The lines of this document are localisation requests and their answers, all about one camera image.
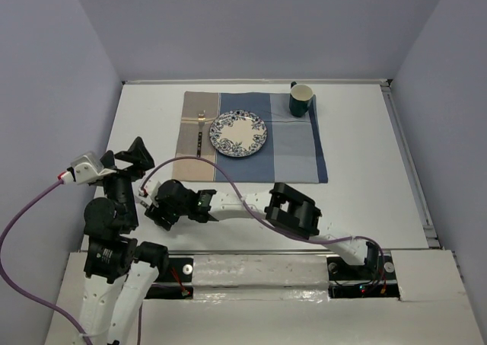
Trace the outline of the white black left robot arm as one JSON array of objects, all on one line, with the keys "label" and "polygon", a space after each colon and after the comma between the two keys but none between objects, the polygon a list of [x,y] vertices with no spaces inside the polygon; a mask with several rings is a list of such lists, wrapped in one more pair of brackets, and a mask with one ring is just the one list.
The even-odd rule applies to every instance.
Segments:
[{"label": "white black left robot arm", "polygon": [[88,253],[84,264],[84,295],[74,344],[108,344],[112,315],[129,274],[137,241],[128,234],[138,227],[133,182],[154,168],[143,139],[125,151],[87,152],[71,164],[76,184],[103,188],[103,196],[84,208]]}]

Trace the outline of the blue patchwork cloth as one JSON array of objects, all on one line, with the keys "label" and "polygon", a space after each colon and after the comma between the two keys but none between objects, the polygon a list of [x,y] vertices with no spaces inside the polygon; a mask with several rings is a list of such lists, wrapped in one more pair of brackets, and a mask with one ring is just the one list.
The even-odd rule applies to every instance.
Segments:
[{"label": "blue patchwork cloth", "polygon": [[325,184],[316,101],[294,117],[287,93],[187,91],[173,178]]}]

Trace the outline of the green mug white inside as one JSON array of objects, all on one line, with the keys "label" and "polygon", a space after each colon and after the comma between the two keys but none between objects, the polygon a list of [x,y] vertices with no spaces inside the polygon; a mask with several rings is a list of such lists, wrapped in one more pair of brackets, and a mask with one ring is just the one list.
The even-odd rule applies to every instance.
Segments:
[{"label": "green mug white inside", "polygon": [[291,115],[303,117],[308,112],[313,97],[314,92],[309,86],[293,81],[291,83],[288,106]]}]

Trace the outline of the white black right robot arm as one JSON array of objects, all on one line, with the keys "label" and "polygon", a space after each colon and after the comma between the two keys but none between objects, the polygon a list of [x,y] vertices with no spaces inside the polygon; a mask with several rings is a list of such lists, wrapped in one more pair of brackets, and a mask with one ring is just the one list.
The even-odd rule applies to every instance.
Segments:
[{"label": "white black right robot arm", "polygon": [[217,190],[193,191],[178,180],[148,180],[138,189],[151,204],[145,215],[169,231],[181,217],[199,222],[256,219],[296,241],[324,246],[338,254],[352,272],[367,278],[378,268],[380,249],[371,239],[352,235],[331,223],[319,229],[320,209],[310,197],[284,183],[268,192],[241,194]]}]

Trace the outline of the blue floral plate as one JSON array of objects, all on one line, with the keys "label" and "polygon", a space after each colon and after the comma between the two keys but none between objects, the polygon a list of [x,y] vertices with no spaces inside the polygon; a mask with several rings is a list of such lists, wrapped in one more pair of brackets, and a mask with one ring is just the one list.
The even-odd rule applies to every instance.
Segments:
[{"label": "blue floral plate", "polygon": [[265,122],[255,113],[232,110],[216,117],[208,134],[210,143],[220,154],[245,158],[264,146],[268,130]]}]

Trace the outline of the black-handled fork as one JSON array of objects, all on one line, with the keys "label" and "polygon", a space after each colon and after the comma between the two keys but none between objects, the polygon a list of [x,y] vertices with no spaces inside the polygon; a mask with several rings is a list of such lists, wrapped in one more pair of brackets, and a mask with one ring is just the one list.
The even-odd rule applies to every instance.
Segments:
[{"label": "black-handled fork", "polygon": [[198,139],[197,139],[197,150],[196,150],[196,156],[200,157],[202,153],[202,136],[203,136],[203,129],[205,125],[205,111],[202,110],[198,114]]}]

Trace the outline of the black-handled steak knife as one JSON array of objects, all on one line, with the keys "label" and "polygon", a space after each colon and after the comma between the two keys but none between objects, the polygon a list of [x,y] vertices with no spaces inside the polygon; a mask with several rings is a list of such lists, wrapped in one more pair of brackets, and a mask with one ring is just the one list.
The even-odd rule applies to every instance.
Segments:
[{"label": "black-handled steak knife", "polygon": [[147,204],[147,203],[146,203],[146,202],[145,202],[145,201],[144,201],[144,200],[143,200],[143,199],[142,199],[140,196],[137,196],[137,197],[135,198],[135,200],[136,200],[136,202],[137,202],[138,204],[140,204],[141,206],[143,206],[143,207],[145,207],[145,208],[148,208],[148,207],[149,207],[149,205],[148,205],[148,204]]}]

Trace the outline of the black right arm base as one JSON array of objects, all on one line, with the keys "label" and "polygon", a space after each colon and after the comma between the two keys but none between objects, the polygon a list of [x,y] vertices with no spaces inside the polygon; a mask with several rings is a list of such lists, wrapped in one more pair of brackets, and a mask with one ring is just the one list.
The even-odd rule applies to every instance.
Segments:
[{"label": "black right arm base", "polygon": [[331,299],[399,298],[392,254],[368,243],[371,263],[364,266],[348,265],[341,257],[326,259]]}]

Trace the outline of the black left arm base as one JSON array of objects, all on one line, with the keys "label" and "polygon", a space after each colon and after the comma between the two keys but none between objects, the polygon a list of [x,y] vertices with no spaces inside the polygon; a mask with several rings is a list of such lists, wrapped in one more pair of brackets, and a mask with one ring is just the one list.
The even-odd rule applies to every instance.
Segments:
[{"label": "black left arm base", "polygon": [[146,299],[189,300],[193,298],[192,257],[170,257],[169,266],[151,285]]}]

